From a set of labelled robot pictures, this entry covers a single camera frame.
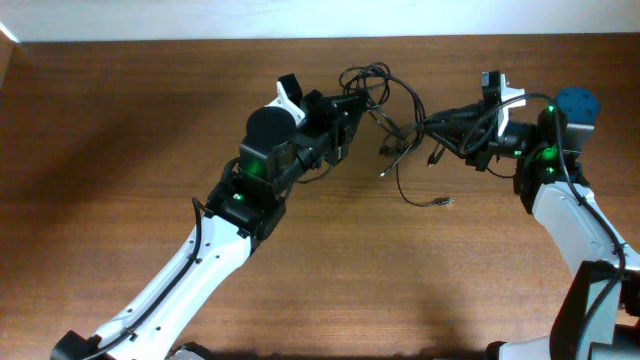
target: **black cable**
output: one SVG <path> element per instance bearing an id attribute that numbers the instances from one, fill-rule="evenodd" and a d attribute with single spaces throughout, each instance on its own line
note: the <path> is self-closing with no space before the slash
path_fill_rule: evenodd
<path id="1" fill-rule="evenodd" d="M 322 179 L 323 177 L 327 176 L 327 175 L 329 174 L 329 172 L 331 172 L 331 169 L 332 169 L 332 168 L 333 168 L 333 166 L 329 165 L 329 167 L 327 168 L 327 170 L 325 170 L 322 174 L 320 174 L 320 175 L 318 175 L 318 176 L 316 176 L 316 177 L 314 177 L 314 178 L 308 179 L 308 180 L 298 180 L 298 181 L 296 181 L 296 183 L 298 183 L 298 184 L 302 184 L 302 185 L 306 185 L 306 184 L 311 183 L 311 182 L 314 182 L 314 181 L 316 181 L 316 180 L 320 180 L 320 179 Z"/>
<path id="2" fill-rule="evenodd" d="M 524 158 L 524 163 L 522 164 L 522 169 L 523 169 L 523 174 L 522 174 L 522 181 L 525 182 L 526 181 L 526 186 L 522 186 L 521 187 L 521 191 L 526 191 L 527 193 L 529 192 L 530 186 L 531 186 L 531 176 L 529 174 L 530 171 L 530 165 L 531 162 L 533 161 L 533 159 L 535 158 L 536 154 L 543 149 L 546 149 L 549 147 L 549 143 L 547 143 L 546 141 L 541 141 L 538 142 L 537 144 L 535 144 L 533 146 L 533 148 L 531 150 L 529 150 L 529 154 L 527 154 L 527 156 Z"/>
<path id="3" fill-rule="evenodd" d="M 220 181 L 228 179 L 229 176 L 231 176 L 231 171 L 233 170 L 233 168 L 239 163 L 239 157 L 229 160 L 229 162 L 224 166 L 224 169 L 222 170 L 222 177 L 220 178 Z"/>
<path id="4" fill-rule="evenodd" d="M 357 74 L 351 77 L 347 82 L 343 82 L 343 79 L 347 74 L 355 71 L 357 71 Z M 367 83 L 368 79 L 377 79 L 381 80 L 381 82 L 370 85 Z M 392 82 L 402 86 L 411 95 L 415 116 L 415 123 L 413 125 L 404 127 L 398 126 L 393 119 L 385 114 L 380 108 L 387 102 L 387 100 L 389 100 L 391 95 L 390 83 Z M 383 147 L 386 146 L 387 139 L 393 137 L 396 140 L 393 146 L 386 146 L 385 151 L 382 152 L 388 155 L 397 156 L 398 154 L 403 153 L 409 145 L 412 145 L 411 151 L 418 148 L 418 145 L 420 145 L 425 135 L 423 120 L 426 118 L 426 111 L 424 104 L 422 103 L 422 100 L 420 100 L 418 94 L 416 94 L 416 92 L 407 83 L 391 75 L 389 66 L 381 62 L 376 62 L 368 66 L 350 67 L 340 74 L 338 77 L 338 83 L 342 87 L 344 94 L 350 94 L 356 91 L 362 91 L 367 94 L 367 112 L 375 120 L 378 126 L 384 129 L 388 135 L 388 137 L 385 138 Z M 382 93 L 379 98 L 374 99 L 370 91 L 378 88 L 382 88 Z M 387 125 L 383 124 L 376 114 L 380 115 Z"/>
<path id="5" fill-rule="evenodd" d="M 200 208 L 202 207 L 202 204 L 195 197 L 191 199 L 191 202 L 193 204 L 193 210 L 195 211 L 195 214 L 196 214 L 196 241 L 193 247 L 193 252 L 191 253 L 191 256 L 189 256 L 187 262 L 184 264 L 180 272 L 176 274 L 173 280 L 171 280 L 171 282 L 167 285 L 167 287 L 165 287 L 164 290 L 160 293 L 160 295 L 158 295 L 158 297 L 153 301 L 153 303 L 151 303 L 151 305 L 147 308 L 147 310 L 145 310 L 145 312 L 142 313 L 142 315 L 140 315 L 140 317 L 138 317 L 136 321 L 133 322 L 133 324 L 131 324 L 130 326 L 127 326 L 122 332 L 122 334 L 120 334 L 120 336 L 115 338 L 109 344 L 103 346 L 102 348 L 98 349 L 95 353 L 87 357 L 84 357 L 81 360 L 97 359 L 105 355 L 109 351 L 113 350 L 113 348 L 118 346 L 128 337 L 132 336 L 135 330 L 140 325 L 142 325 L 142 323 L 156 310 L 158 305 L 160 305 L 162 301 L 164 301 L 164 299 L 167 297 L 167 295 L 169 295 L 169 293 L 171 292 L 171 290 L 173 290 L 176 284 L 178 284 L 178 282 L 182 280 L 182 277 L 184 277 L 187 271 L 189 271 L 189 268 L 191 267 L 191 265 L 193 265 L 194 262 L 199 263 L 199 261 L 197 260 L 197 257 L 198 257 L 198 252 L 200 251 L 200 244 L 202 242 L 202 216 L 200 216 Z"/>
<path id="6" fill-rule="evenodd" d="M 544 94 L 538 94 L 538 93 L 529 93 L 529 94 L 516 96 L 516 97 L 511 98 L 511 99 L 509 99 L 507 101 L 504 101 L 504 102 L 502 102 L 500 104 L 497 104 L 497 105 L 493 106 L 491 109 L 487 110 L 484 114 L 482 114 L 478 118 L 478 120 L 476 120 L 476 122 L 471 127 L 471 130 L 469 130 L 464 135 L 462 140 L 460 140 L 460 143 L 458 144 L 458 149 L 457 149 L 458 152 L 461 155 L 464 156 L 464 155 L 470 154 L 473 151 L 477 150 L 483 144 L 483 142 L 486 141 L 490 131 L 486 131 L 484 136 L 482 137 L 482 139 L 480 139 L 474 145 L 470 146 L 469 149 L 467 149 L 466 147 L 467 147 L 467 143 L 469 142 L 469 140 L 471 140 L 471 138 L 476 135 L 476 132 L 480 129 L 480 126 L 482 126 L 482 124 L 484 124 L 485 121 L 487 121 L 489 118 L 493 117 L 498 111 L 504 109 L 508 105 L 511 105 L 511 104 L 513 104 L 515 102 L 518 102 L 520 100 L 527 100 L 527 99 L 544 99 L 544 100 L 550 101 L 551 103 L 555 104 L 553 99 L 551 99 L 549 96 L 544 95 Z M 492 121 L 492 126 L 495 125 L 495 121 L 496 121 L 496 119 L 494 119 Z"/>
<path id="7" fill-rule="evenodd" d="M 443 206 L 443 205 L 448 205 L 453 203 L 453 199 L 449 198 L 449 197 L 439 197 L 439 198 L 435 198 L 429 202 L 426 203 L 416 203 L 413 202 L 411 200 L 409 200 L 405 195 L 404 192 L 402 191 L 402 186 L 400 186 L 400 165 L 396 164 L 396 184 L 398 185 L 398 191 L 400 192 L 400 196 L 402 196 L 402 198 L 404 199 L 404 201 L 406 201 L 407 203 L 413 205 L 413 206 L 417 206 L 417 207 L 431 207 L 431 206 Z"/>
<path id="8" fill-rule="evenodd" d="M 436 147 L 433 149 L 433 152 L 431 153 L 431 155 L 429 155 L 429 158 L 427 159 L 427 166 L 432 166 L 440 162 L 442 155 L 444 155 L 444 151 L 447 150 L 446 147 L 442 146 L 442 149 L 438 151 L 438 148 L 440 146 L 441 144 L 439 142 L 436 142 Z"/>
<path id="9" fill-rule="evenodd" d="M 500 179 L 513 179 L 516 176 L 516 174 L 513 174 L 513 175 L 498 174 L 498 173 L 494 172 L 493 170 L 491 170 L 491 168 L 489 168 L 488 166 L 487 166 L 487 171 L 489 172 L 489 174 L 491 174 L 491 175 L 493 175 L 495 177 L 499 177 Z"/>
<path id="10" fill-rule="evenodd" d="M 287 192 L 284 194 L 284 199 L 287 200 L 289 198 L 289 195 L 291 195 L 291 190 L 293 190 L 293 184 L 291 184 L 291 186 L 289 186 L 289 188 L 287 189 Z"/>
<path id="11" fill-rule="evenodd" d="M 438 113 L 430 115 L 423 120 L 425 133 L 435 139 L 438 143 L 442 144 L 447 150 L 454 153 L 460 158 L 465 156 L 458 151 L 459 139 L 452 137 L 452 135 L 443 135 L 440 131 L 460 131 L 462 128 L 467 128 L 469 119 L 477 117 L 476 112 L 480 109 L 479 105 L 472 104 L 459 109 L 449 109 L 440 111 Z M 497 119 L 491 122 L 484 135 L 473 146 L 467 149 L 467 152 L 475 152 L 480 149 L 493 134 L 494 128 L 497 125 Z"/>

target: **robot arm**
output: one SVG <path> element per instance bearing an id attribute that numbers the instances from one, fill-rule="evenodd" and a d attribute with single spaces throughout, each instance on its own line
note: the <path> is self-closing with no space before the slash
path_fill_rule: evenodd
<path id="1" fill-rule="evenodd" d="M 293 74 L 278 80 L 278 97 L 247 121 L 240 157 L 227 164 L 204 207 L 194 199 L 196 226 L 176 255 L 91 338 L 68 332 L 52 360 L 165 359 L 205 300 L 269 237 L 293 184 L 348 155 L 366 111 L 364 94 L 325 97 L 314 90 L 303 98 Z"/>
<path id="2" fill-rule="evenodd" d="M 554 101 L 506 84 L 499 72 L 483 74 L 483 101 L 433 115 L 427 132 L 478 171 L 485 171 L 493 156 L 516 159 L 514 191 L 553 238 L 574 282 L 549 337 L 494 343 L 487 351 L 490 359 L 637 357 L 639 344 L 630 338 L 637 339 L 640 329 L 631 334 L 617 326 L 616 313 L 620 304 L 640 316 L 640 257 L 598 208 L 577 162 L 595 127 L 597 100 L 567 88 Z M 537 124 L 509 123 L 505 110 L 528 98 L 552 105 Z"/>

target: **robot end effector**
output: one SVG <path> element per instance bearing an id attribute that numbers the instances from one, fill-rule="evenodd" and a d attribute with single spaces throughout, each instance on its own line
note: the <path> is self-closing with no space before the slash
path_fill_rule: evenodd
<path id="1" fill-rule="evenodd" d="M 564 181 L 555 146 L 556 114 L 560 118 L 562 157 L 571 180 L 583 186 L 589 185 L 576 160 L 593 134 L 600 106 L 595 96 L 580 88 L 562 89 L 552 100 L 541 94 L 525 95 L 524 90 L 509 88 L 508 84 L 505 75 L 498 71 L 484 73 L 483 99 L 476 104 L 436 114 L 432 120 L 435 125 L 430 126 L 429 132 L 477 171 L 486 171 L 494 156 L 497 160 L 501 157 L 515 159 L 514 192 L 531 213 L 540 185 Z M 545 108 L 535 124 L 510 122 L 510 109 L 524 106 L 526 99 L 530 98 L 546 98 L 557 107 L 549 105 Z M 483 117 L 486 121 L 478 122 Z M 482 126 L 472 128 L 479 123 Z M 462 138 L 467 134 L 472 135 L 465 142 Z M 455 139 L 457 144 L 442 141 L 444 139 Z"/>
<path id="2" fill-rule="evenodd" d="M 349 154 L 367 109 L 361 92 L 325 97 L 313 90 L 303 97 L 294 74 L 280 77 L 277 88 L 278 97 L 249 116 L 240 156 L 225 166 L 205 206 L 205 216 L 219 216 L 250 236 L 252 251 L 284 215 L 296 181 L 323 161 L 328 172 Z"/>

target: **white bracket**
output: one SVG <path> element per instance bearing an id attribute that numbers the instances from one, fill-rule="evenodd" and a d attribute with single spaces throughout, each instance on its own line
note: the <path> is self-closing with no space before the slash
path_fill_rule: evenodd
<path id="1" fill-rule="evenodd" d="M 580 195 L 605 219 L 591 189 L 575 184 Z M 558 246 L 571 276 L 575 276 L 583 261 L 606 261 L 618 266 L 620 259 L 614 254 L 609 235 L 596 219 L 580 206 L 569 186 L 563 182 L 543 184 L 533 203 L 533 216 L 542 224 Z M 626 269 L 640 270 L 640 255 L 636 253 L 613 228 L 618 241 L 623 245 Z"/>
<path id="2" fill-rule="evenodd" d="M 278 91 L 278 97 L 270 102 L 267 106 L 275 106 L 287 110 L 296 121 L 296 127 L 300 127 L 300 125 L 306 118 L 304 111 L 302 111 L 299 107 L 296 106 L 296 104 L 289 100 L 289 98 L 287 97 L 287 92 L 284 91 L 284 86 L 282 86 L 282 83 L 280 81 L 278 81 L 278 83 L 276 84 L 276 89 Z"/>
<path id="3" fill-rule="evenodd" d="M 513 89 L 508 87 L 507 77 L 505 74 L 500 74 L 500 100 L 505 102 L 516 96 L 524 95 L 524 89 Z M 498 113 L 498 136 L 502 136 L 504 129 L 509 124 L 509 110 L 516 107 L 527 105 L 527 100 L 516 101 L 513 104 L 505 106 Z"/>

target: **wood grain surface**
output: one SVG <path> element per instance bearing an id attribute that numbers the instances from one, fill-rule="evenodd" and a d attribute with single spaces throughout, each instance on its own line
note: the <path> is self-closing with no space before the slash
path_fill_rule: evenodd
<path id="1" fill-rule="evenodd" d="M 0 95 L 0 358 L 46 359 L 142 290 L 193 227 L 237 156 L 247 117 L 294 72 L 304 91 L 336 94 L 338 74 L 384 61 L 428 112 L 481 98 L 480 74 L 601 101 L 582 162 L 598 204 L 640 248 L 640 36 L 488 36 L 343 40 L 26 44 Z M 514 111 L 534 121 L 543 105 Z M 412 121 L 392 89 L 387 111 Z M 571 279 L 509 180 L 433 141 L 402 163 L 420 209 L 379 178 L 383 132 L 363 118 L 352 153 L 294 188 L 287 214 L 214 292 L 178 339 L 215 351 L 393 355 L 482 349 L 549 333 Z M 503 160 L 492 167 L 513 171 Z"/>

